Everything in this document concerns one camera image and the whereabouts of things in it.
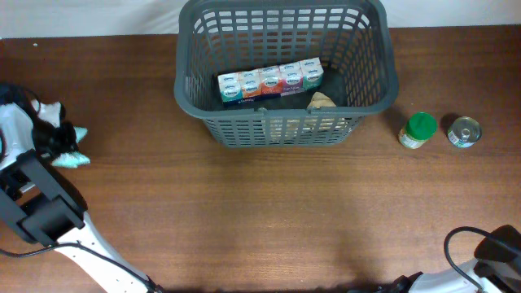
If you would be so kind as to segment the teal tissue packet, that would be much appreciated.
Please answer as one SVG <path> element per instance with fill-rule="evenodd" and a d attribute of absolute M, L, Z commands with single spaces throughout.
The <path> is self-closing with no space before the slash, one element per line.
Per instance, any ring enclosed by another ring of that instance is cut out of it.
<path fill-rule="evenodd" d="M 75 126 L 74 130 L 77 136 L 76 142 L 80 142 L 88 133 L 88 129 L 83 127 Z M 51 162 L 51 165 L 56 168 L 78 168 L 87 164 L 90 164 L 90 158 L 79 151 L 63 153 Z"/>

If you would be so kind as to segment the multicolour tissue pack row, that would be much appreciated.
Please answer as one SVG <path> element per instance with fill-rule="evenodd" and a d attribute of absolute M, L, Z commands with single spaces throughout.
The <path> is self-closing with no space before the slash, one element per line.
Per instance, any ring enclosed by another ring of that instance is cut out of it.
<path fill-rule="evenodd" d="M 318 57 L 294 63 L 231 72 L 217 77 L 224 106 L 253 103 L 316 90 L 322 84 L 324 69 Z"/>

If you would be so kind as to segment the tan paper snack packet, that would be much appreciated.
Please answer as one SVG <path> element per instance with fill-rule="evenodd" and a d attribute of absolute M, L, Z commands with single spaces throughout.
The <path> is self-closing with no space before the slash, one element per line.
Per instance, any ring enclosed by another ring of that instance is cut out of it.
<path fill-rule="evenodd" d="M 303 92 L 275 98 L 260 109 L 262 131 L 269 146 L 322 146 L 342 142 L 358 126 L 360 117 L 343 117 L 330 110 L 337 104 L 321 93 Z"/>

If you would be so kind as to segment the pull-tab tin can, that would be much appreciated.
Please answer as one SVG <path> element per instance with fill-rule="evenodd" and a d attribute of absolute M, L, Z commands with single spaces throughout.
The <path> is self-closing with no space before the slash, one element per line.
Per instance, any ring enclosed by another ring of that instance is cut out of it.
<path fill-rule="evenodd" d="M 468 148 L 476 144 L 481 139 L 482 134 L 478 121 L 468 116 L 462 116 L 450 125 L 448 139 L 458 148 Z"/>

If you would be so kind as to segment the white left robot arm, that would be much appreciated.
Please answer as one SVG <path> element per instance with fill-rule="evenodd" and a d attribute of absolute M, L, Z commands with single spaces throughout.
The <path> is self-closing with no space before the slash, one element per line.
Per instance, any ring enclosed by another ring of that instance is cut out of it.
<path fill-rule="evenodd" d="M 161 292 L 97 231 L 78 189 L 59 173 L 90 159 L 87 130 L 65 119 L 60 102 L 42 103 L 21 85 L 1 84 L 1 219 L 40 253 L 57 251 L 107 292 Z"/>

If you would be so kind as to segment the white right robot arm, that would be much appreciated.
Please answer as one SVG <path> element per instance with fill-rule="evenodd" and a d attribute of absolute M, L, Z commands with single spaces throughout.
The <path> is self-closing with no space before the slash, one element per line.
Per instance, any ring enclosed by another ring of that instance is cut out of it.
<path fill-rule="evenodd" d="M 471 260 L 456 265 L 449 254 L 452 237 L 461 232 L 484 239 Z M 463 226 L 451 230 L 444 239 L 444 256 L 451 266 L 440 273 L 417 273 L 399 277 L 380 292 L 407 293 L 520 293 L 520 232 L 503 225 L 489 233 Z"/>

